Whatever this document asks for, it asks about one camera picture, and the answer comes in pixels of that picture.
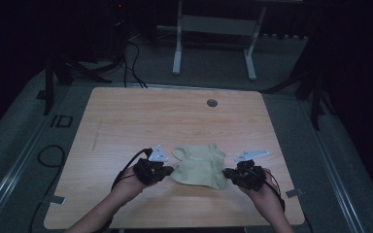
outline white table frame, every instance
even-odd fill
[[[266,7],[262,7],[258,20],[244,20],[219,17],[197,17],[183,15],[183,0],[178,1],[177,22],[177,46],[175,49],[173,75],[181,74],[181,60],[183,54],[182,36],[183,31],[206,32],[216,34],[251,36],[251,43],[244,49],[245,62],[247,64],[248,77],[251,81],[256,80],[253,62],[253,52],[259,31],[265,16]]]

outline black cable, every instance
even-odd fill
[[[253,174],[253,175],[255,175],[255,176],[257,176],[258,178],[260,178],[260,179],[262,179],[262,181],[267,185],[267,186],[269,186],[271,189],[272,189],[272,191],[275,193],[275,195],[278,197],[278,199],[279,200],[281,200],[281,192],[279,193],[271,184],[269,184],[266,180],[264,180],[262,177],[260,177],[257,173],[255,173],[255,172],[253,172],[253,171],[251,171],[250,169],[246,169],[246,171],[247,172],[249,172],[249,173],[251,173],[251,174]]]
[[[305,221],[307,222],[308,227],[310,228],[310,232],[311,232],[311,233],[314,233],[313,225],[311,225],[311,222],[310,222],[310,220],[307,218],[307,215],[305,215],[305,212],[304,212],[304,211],[302,211],[302,214],[304,214]]]
[[[46,162],[44,162],[42,160],[42,154],[45,150],[47,149],[50,149],[50,148],[57,148],[61,151],[61,161],[59,164],[48,164]],[[65,162],[66,162],[66,154],[65,154],[65,150],[63,150],[62,147],[58,146],[58,145],[49,145],[45,148],[43,148],[42,150],[39,151],[38,153],[38,162],[44,166],[44,167],[49,167],[49,168],[58,168],[57,172],[56,172],[56,175],[53,177],[52,181],[51,181],[51,184],[47,187],[47,190],[45,191],[45,194],[44,196],[42,197],[41,201],[39,201],[39,204],[36,206],[35,208],[35,211],[33,212],[33,215],[32,215],[32,218],[31,220],[29,221],[29,232],[32,232],[32,227],[33,227],[33,223],[35,221],[35,217],[39,211],[39,209],[41,208],[42,206],[42,203],[44,202],[44,199],[45,197],[48,195],[48,193],[50,192],[51,188],[53,187],[53,184],[56,182],[56,179],[58,178],[60,172],[62,171],[62,168],[63,166],[65,165]]]
[[[129,175],[129,176],[123,177],[123,178],[119,179],[119,181],[122,181],[122,180],[124,180],[124,179],[126,179],[126,178],[130,178],[130,177],[133,177],[133,176],[135,176],[135,174],[132,174],[132,175]]]
[[[272,177],[272,179],[274,179],[274,182],[277,184],[277,188],[278,188],[278,193],[280,194],[280,196],[281,196],[281,190],[280,190],[280,186],[278,185],[278,182],[277,182],[277,180],[275,179],[275,177],[274,176],[272,176],[272,174],[270,173],[270,172],[268,172],[267,170],[265,170],[265,169],[262,169],[264,172],[266,172],[266,173],[268,173],[271,177]]]
[[[123,85],[126,87],[126,75],[127,75],[127,73],[128,73],[128,70],[129,70],[129,71],[132,71],[132,70],[128,67],[128,63],[127,63],[127,61],[126,61],[126,57],[125,57],[125,56],[123,57],[123,62],[124,62],[124,64],[125,64],[125,70],[124,70],[124,73],[123,73]],[[132,74],[132,75],[134,76],[135,80],[138,82],[138,84],[139,84],[142,88],[144,88],[144,87],[143,87],[143,84],[142,84],[142,81],[139,80],[139,79],[137,79],[136,76],[133,74],[133,72],[130,72],[130,74]]]
[[[131,45],[131,46],[133,46],[133,47],[135,47],[135,48],[136,48],[136,51],[137,51],[137,52],[136,52],[135,59],[134,59],[134,61],[132,62],[132,69],[131,69],[132,74],[133,74],[133,76],[135,77],[135,79],[138,81],[138,83],[141,83],[141,87],[142,87],[142,84],[143,84],[143,85],[144,85],[144,88],[148,88],[148,87],[147,87],[147,84],[144,83],[141,79],[139,79],[138,76],[135,74],[135,62],[136,62],[136,60],[138,60],[138,57],[139,57],[139,47],[138,47],[136,44],[134,44],[134,43],[132,43],[132,42],[130,42],[130,41],[128,41],[128,44]]]
[[[119,182],[119,181],[121,181],[121,180],[123,180],[123,179],[125,179],[125,178],[128,178],[128,177],[122,177],[123,176],[123,174],[125,173],[125,171],[126,171],[126,169],[128,169],[128,167],[132,164],[132,162],[141,154],[141,153],[143,153],[143,152],[146,152],[147,151],[147,149],[143,149],[143,150],[141,150],[141,151],[139,151],[139,152],[137,152],[132,158],[131,158],[131,160],[129,160],[129,162],[126,164],[126,166],[122,169],[122,171],[120,171],[119,172],[119,174],[117,175],[117,177],[115,178],[115,180],[114,180],[114,183],[112,184],[112,188],[111,188],[111,190],[112,189],[114,189],[114,187],[115,187],[115,185],[117,185],[117,183]]]

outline cloth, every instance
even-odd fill
[[[179,183],[207,185],[216,189],[226,186],[222,173],[225,153],[216,144],[186,145],[174,148],[172,153],[181,161],[175,164],[171,178]]]

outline gray floor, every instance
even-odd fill
[[[247,78],[241,41],[233,41],[232,49],[215,46],[214,42],[199,45],[186,39],[180,76],[173,76],[175,50],[173,34],[162,34],[156,44],[142,37],[132,39],[140,47],[136,74],[149,87],[189,86],[258,90],[286,79],[302,52],[306,40],[262,37],[253,55],[257,80]],[[128,47],[128,61],[136,49]],[[123,86],[122,69],[105,78],[109,86]],[[56,174],[56,168],[38,163],[40,150],[59,145],[69,151],[78,129],[91,90],[101,85],[78,79],[72,86],[55,86],[55,106],[43,116],[45,103],[35,99],[44,88],[44,75],[31,80],[0,122],[0,232],[27,232],[34,210]],[[373,184],[359,160],[353,143],[337,116],[324,108],[320,116],[321,131],[311,126],[309,101],[297,101],[293,93],[297,84],[275,94],[263,95],[280,142],[290,175],[303,211],[314,232],[373,232]],[[69,128],[51,127],[55,115],[73,117]],[[58,163],[59,150],[43,154],[46,161]],[[24,169],[13,169],[14,164]],[[38,211],[33,232],[58,232],[43,226],[48,198]],[[311,232],[307,223],[294,226],[296,232]],[[272,232],[269,226],[247,227],[247,232]]]

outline dark background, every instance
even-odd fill
[[[108,46],[109,40],[103,38],[110,36],[117,18],[127,18],[152,40],[155,25],[175,25],[176,1],[148,2],[148,7],[135,8],[122,1],[128,8],[117,14],[108,0],[0,0],[0,118],[25,84],[42,71],[51,48],[76,60],[94,61],[94,52]],[[237,17],[239,12],[240,17],[256,17],[245,8],[247,1],[235,3],[243,4],[236,12],[230,11],[228,2],[212,10],[190,3],[186,11],[197,14]],[[373,180],[373,1],[266,4],[261,33],[309,38],[294,74],[317,67],[324,73],[323,87]]]

